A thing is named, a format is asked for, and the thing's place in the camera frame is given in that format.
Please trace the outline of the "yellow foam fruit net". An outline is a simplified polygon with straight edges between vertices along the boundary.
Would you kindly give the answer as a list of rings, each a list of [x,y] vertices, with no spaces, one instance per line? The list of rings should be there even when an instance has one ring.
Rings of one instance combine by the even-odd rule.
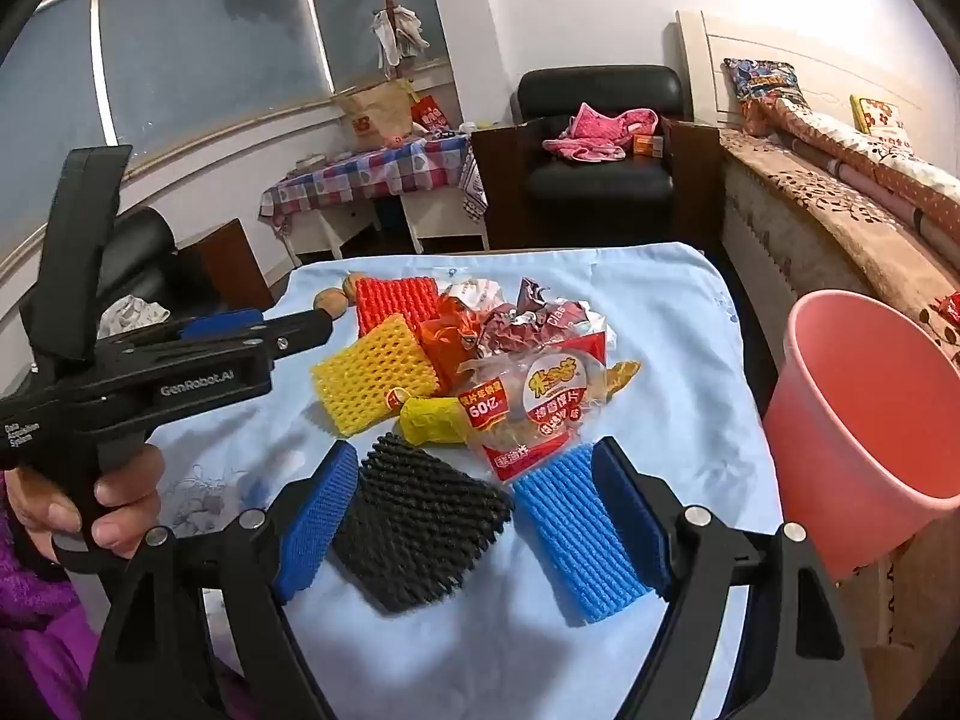
[[[425,349],[402,314],[392,314],[311,369],[314,392],[343,437],[387,419],[405,400],[441,388]]]

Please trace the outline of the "colourful patterned pillow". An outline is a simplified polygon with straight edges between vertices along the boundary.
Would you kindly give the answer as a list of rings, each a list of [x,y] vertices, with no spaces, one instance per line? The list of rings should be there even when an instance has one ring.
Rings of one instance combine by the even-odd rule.
[[[724,59],[722,63],[739,103],[784,98],[798,106],[807,104],[799,86],[796,69],[789,62]]]

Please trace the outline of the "red foam fruit net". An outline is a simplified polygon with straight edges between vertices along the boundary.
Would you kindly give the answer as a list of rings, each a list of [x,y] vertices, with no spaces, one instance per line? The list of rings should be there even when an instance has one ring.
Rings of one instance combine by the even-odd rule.
[[[384,320],[402,314],[413,333],[428,320],[438,319],[438,284],[433,278],[363,278],[356,283],[358,335],[364,337]]]

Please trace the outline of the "black foam fruit net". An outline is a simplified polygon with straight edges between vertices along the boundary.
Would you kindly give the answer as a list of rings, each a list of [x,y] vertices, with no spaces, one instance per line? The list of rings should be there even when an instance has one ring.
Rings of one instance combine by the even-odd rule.
[[[384,434],[359,465],[334,554],[380,610],[406,613],[459,592],[512,511],[503,489]]]

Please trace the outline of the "orange wrapper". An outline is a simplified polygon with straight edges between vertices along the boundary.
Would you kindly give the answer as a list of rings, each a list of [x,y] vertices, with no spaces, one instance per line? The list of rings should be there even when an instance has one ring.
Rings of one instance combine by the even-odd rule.
[[[477,312],[454,296],[441,296],[436,303],[436,316],[418,325],[421,348],[438,374],[441,394],[450,394],[459,387],[459,367],[477,358],[480,328],[482,321]]]

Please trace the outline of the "polka dot folded quilt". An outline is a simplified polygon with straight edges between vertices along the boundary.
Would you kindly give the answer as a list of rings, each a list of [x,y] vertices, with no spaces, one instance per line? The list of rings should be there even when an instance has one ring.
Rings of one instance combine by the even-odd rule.
[[[958,268],[958,177],[921,160],[909,149],[859,132],[827,114],[818,114],[782,96],[743,103],[745,130],[777,130],[827,156],[827,172],[844,181],[853,176],[859,192],[903,220],[937,254]]]

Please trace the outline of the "blue foam fruit net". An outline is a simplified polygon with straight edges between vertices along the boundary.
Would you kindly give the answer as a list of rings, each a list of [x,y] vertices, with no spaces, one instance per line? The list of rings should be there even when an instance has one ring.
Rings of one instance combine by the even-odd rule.
[[[605,621],[649,592],[597,493],[592,445],[530,470],[512,483],[512,497],[581,621]]]

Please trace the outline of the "bed with brown leaf blanket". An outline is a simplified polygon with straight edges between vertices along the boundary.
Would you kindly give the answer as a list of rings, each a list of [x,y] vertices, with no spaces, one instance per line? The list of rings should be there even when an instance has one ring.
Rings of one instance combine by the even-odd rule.
[[[800,37],[736,25],[703,10],[677,15],[693,117],[715,127],[724,149],[722,243],[747,291],[766,344],[784,358],[789,310],[817,289],[867,294],[900,310],[949,359],[958,330],[935,312],[958,288],[958,250],[939,227],[896,197],[874,200],[848,166],[789,135],[750,137],[726,59],[781,60],[794,67],[812,109],[849,122],[850,94],[890,101],[916,143],[928,139],[921,94],[880,71],[822,54]]]

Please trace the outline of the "red white paper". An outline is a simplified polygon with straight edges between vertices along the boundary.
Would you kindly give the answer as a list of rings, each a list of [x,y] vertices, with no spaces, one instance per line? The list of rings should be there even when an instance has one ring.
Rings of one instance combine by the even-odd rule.
[[[439,296],[452,301],[454,328],[444,330],[457,351],[479,358],[540,348],[570,338],[601,333],[605,351],[617,348],[617,333],[606,316],[586,301],[549,298],[547,290],[523,278],[516,301],[509,302],[498,281],[462,278],[440,281]]]

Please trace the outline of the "brown paper bag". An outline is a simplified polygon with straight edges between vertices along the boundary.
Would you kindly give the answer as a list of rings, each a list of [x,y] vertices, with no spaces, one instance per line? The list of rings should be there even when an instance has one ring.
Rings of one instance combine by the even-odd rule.
[[[397,78],[334,96],[361,151],[392,148],[413,133],[415,89]]]

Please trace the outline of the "clear snack bag red label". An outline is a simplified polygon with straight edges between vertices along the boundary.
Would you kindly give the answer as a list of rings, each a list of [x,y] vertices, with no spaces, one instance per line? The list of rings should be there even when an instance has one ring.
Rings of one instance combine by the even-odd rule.
[[[576,444],[602,408],[607,341],[590,333],[498,353],[462,364],[460,374],[467,445],[509,484]]]

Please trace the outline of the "pink plastic trash bucket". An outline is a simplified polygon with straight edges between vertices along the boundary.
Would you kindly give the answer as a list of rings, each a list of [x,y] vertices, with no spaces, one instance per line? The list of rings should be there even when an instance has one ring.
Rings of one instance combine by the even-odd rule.
[[[786,520],[841,580],[958,507],[958,371],[883,302],[800,298],[763,418]]]

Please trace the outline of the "yellow floral pillow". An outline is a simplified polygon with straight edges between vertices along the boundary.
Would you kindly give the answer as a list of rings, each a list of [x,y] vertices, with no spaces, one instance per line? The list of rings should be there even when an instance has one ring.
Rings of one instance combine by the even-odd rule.
[[[851,96],[850,103],[854,126],[859,132],[884,142],[890,148],[901,149],[907,153],[913,151],[907,129],[901,120],[900,109],[895,104],[857,94]]]

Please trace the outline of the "yellow wrapper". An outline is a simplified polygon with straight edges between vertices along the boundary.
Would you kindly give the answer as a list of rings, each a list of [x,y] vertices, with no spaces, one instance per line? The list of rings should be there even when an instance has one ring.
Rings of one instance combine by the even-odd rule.
[[[470,426],[457,398],[410,398],[400,408],[397,429],[412,445],[452,445],[466,442]]]

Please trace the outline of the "red snack bag on bed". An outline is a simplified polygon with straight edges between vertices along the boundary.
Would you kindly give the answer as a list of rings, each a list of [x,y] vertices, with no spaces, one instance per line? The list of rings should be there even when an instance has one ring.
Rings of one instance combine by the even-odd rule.
[[[958,291],[945,298],[935,299],[931,302],[931,309],[953,327],[960,327],[960,293]]]

